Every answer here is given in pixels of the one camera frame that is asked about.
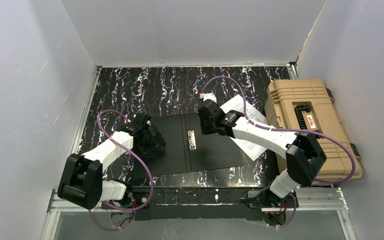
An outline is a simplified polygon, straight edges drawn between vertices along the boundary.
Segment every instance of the white paper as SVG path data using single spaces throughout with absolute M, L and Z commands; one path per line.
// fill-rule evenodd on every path
M 227 101 L 225 104 L 223 104 L 221 107 L 225 113 L 229 112 L 230 110 L 235 110 L 238 112 L 243 113 L 244 112 L 244 99 L 240 95 L 234 96 L 232 99 Z M 248 117 L 252 119 L 255 122 L 267 124 L 266 117 L 261 114 L 254 106 L 252 106 L 249 102 L 246 102 L 246 113 L 248 114 Z M 233 140 L 236 145 L 239 146 L 242 151 L 248 155 L 251 160 L 255 161 L 261 154 L 263 154 L 267 148 L 262 147 L 258 144 L 255 144 L 250 141 L 242 140 L 242 139 L 236 139 L 236 138 L 230 138 Z

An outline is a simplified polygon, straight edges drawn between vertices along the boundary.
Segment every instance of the plastic case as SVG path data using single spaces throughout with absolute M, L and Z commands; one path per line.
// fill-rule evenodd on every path
M 354 156 L 356 169 L 352 179 L 361 178 L 360 155 L 345 132 L 331 91 L 321 79 L 275 80 L 268 86 L 267 93 L 264 110 L 269 125 L 318 131 L 338 140 Z M 327 139 L 317 141 L 327 156 L 317 178 L 333 181 L 346 177 L 351 172 L 351 161 L 345 151 Z M 282 172 L 287 167 L 286 160 L 278 155 L 277 165 Z M 313 185 L 326 183 L 315 181 Z

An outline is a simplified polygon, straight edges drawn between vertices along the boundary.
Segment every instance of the gray floor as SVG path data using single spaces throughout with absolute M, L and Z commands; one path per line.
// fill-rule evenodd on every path
M 56 240 L 345 240 L 337 211 L 297 211 L 287 227 L 276 231 L 243 219 L 159 219 L 136 221 L 123 231 L 105 231 L 87 212 L 62 212 Z M 111 227 L 109 212 L 95 213 Z

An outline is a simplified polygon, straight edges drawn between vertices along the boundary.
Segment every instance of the black wire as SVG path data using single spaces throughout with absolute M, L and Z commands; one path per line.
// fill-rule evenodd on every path
M 121 224 L 120 224 L 120 227 L 125 223 L 126 220 L 129 220 L 129 219 L 134 219 L 135 217 L 134 216 L 131 216 L 131 217 L 128 217 L 126 219 L 124 219 Z

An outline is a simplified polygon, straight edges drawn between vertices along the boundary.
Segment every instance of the marble tabletop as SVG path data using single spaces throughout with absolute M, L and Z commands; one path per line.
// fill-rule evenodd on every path
M 193 113 L 202 86 L 219 75 L 237 80 L 246 100 L 261 112 L 270 82 L 290 78 L 285 66 L 102 68 L 78 152 L 87 152 L 105 141 L 96 124 L 99 112 L 114 109 L 129 119 L 133 119 L 137 112 L 146 112 L 152 117 Z M 225 79 L 212 84 L 208 91 L 214 92 L 219 105 L 238 94 L 233 84 Z M 112 113 L 102 118 L 102 124 L 110 134 L 120 121 L 123 119 Z M 242 159 L 243 166 L 155 176 L 153 181 L 161 187 L 265 187 L 279 174 L 272 151 L 267 150 L 255 161 L 242 152 Z M 134 186 L 149 185 L 146 178 L 132 179 L 133 168 L 142 166 L 125 154 L 107 168 L 104 179 L 121 180 Z

